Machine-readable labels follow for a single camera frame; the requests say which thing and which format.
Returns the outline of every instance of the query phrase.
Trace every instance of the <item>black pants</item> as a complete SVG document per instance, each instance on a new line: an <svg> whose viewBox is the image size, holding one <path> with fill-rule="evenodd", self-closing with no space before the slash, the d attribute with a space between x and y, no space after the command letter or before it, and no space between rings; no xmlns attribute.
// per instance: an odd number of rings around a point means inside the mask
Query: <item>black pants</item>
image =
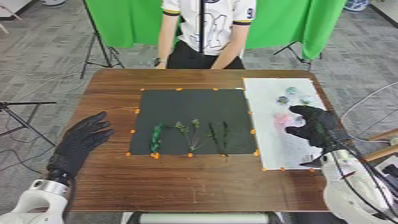
<svg viewBox="0 0 398 224"><path fill-rule="evenodd" d="M209 69L218 56L203 55L189 48L182 41L177 41L173 52L168 56L168 69ZM244 69L239 57L234 58L225 69Z"/></svg>

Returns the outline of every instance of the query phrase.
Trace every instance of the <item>chair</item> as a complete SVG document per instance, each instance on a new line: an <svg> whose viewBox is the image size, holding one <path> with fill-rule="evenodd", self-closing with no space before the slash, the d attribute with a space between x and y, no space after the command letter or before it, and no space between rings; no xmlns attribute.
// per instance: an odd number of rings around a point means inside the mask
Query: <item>chair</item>
<svg viewBox="0 0 398 224"><path fill-rule="evenodd" d="M8 14L15 17L17 20L20 20L20 17L15 15L15 13L8 10L3 3L0 3L0 8L8 12ZM0 29L3 30L4 34L8 34L8 30L4 29L3 24L0 23Z"/></svg>
<svg viewBox="0 0 398 224"><path fill-rule="evenodd" d="M372 161L374 159L381 158L383 156L390 155L392 153L398 153L398 129L371 136L367 140L376 141L381 139L390 140L390 146L363 156L363 159L367 161Z"/></svg>

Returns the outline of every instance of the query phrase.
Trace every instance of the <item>black mat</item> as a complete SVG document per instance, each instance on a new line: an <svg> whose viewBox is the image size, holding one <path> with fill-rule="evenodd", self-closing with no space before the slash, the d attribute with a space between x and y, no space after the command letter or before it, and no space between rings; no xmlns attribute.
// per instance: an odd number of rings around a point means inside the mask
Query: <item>black mat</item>
<svg viewBox="0 0 398 224"><path fill-rule="evenodd" d="M248 107L241 90L145 90L132 128L131 154L147 155L150 153L152 128L159 123L172 128L161 132L157 152L159 154L186 154L187 142L173 125L179 121L187 126L191 136L193 119L198 119L200 122L196 145L202 144L195 154L218 154L219 152L212 138L207 137L209 123L219 144L227 143L225 154L250 154L255 151Z"/></svg>

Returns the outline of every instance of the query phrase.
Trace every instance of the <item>black glove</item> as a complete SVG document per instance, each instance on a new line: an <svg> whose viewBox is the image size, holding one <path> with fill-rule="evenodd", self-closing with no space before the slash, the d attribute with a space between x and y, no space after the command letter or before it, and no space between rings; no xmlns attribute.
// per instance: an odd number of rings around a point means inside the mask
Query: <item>black glove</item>
<svg viewBox="0 0 398 224"><path fill-rule="evenodd" d="M296 137L307 139L308 145L323 148L323 152L335 150L339 141L349 139L346 132L339 127L339 120L330 111L308 106L292 106L289 111L301 115L305 125L301 127L285 127L285 132Z"/></svg>
<svg viewBox="0 0 398 224"><path fill-rule="evenodd" d="M108 141L113 130L100 131L108 122L99 122L106 113L86 117L65 131L63 139L45 166L47 171L58 169L76 177L83 162L93 148Z"/></svg>

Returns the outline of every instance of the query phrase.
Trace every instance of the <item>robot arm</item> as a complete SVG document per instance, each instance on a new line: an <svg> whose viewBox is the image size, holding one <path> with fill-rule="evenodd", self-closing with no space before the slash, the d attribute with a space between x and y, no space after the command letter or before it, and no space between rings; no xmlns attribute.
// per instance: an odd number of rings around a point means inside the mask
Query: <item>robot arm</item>
<svg viewBox="0 0 398 224"><path fill-rule="evenodd" d="M337 129L337 117L317 108L294 106L291 112L305 119L301 127L287 127L285 132L308 140L308 145L321 148L319 167L326 179L323 191L324 204L333 215L349 224L398 223L392 211L392 193L367 169L344 140L349 139Z"/></svg>
<svg viewBox="0 0 398 224"><path fill-rule="evenodd" d="M49 159L45 178L33 181L13 210L0 216L0 224L63 223L74 177L90 151L113 134L113 130L100 131L109 126L108 122L99 122L104 116L104 112L90 116L67 130Z"/></svg>
<svg viewBox="0 0 398 224"><path fill-rule="evenodd" d="M35 180L20 194L13 210L0 216L0 224L63 224L65 194L67 186L61 183L51 180Z"/></svg>
<svg viewBox="0 0 398 224"><path fill-rule="evenodd" d="M321 173L326 179L323 198L333 215L349 224L390 224L392 222L388 220L379 219L379 211L383 214L388 214L390 219L398 222L388 210L388 205L394 203L388 188L374 177L379 186L378 189L362 163L351 156L347 150L331 151L321 156ZM378 211L363 203L351 189Z"/></svg>

